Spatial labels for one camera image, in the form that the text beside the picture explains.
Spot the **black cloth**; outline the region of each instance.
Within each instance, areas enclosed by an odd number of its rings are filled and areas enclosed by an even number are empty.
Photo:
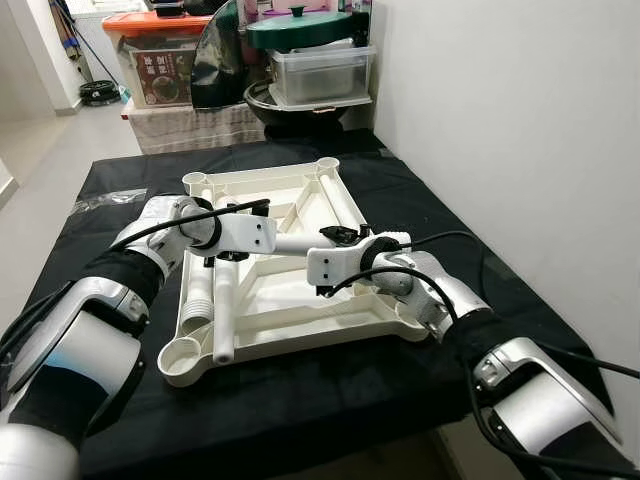
[[[229,172],[312,162],[336,156],[340,175],[374,231],[405,230],[413,238],[462,222],[369,131],[324,139],[237,145],[97,162],[80,200],[137,188],[147,197],[182,192],[185,173]],[[468,192],[468,201],[476,193]],[[69,217],[32,299],[58,288],[135,220],[143,203],[105,205]],[[477,291],[477,249],[450,238],[430,251]],[[590,354],[588,347],[493,254],[486,288],[497,313],[520,335]],[[86,478],[186,478],[201,472],[266,477],[329,461],[376,442],[460,420],[469,411],[452,345],[411,344],[384,337],[209,371],[195,385],[170,387],[155,368],[173,337],[180,272],[159,293],[141,340],[150,367],[122,419],[89,438]],[[561,361],[609,407],[595,369]]]

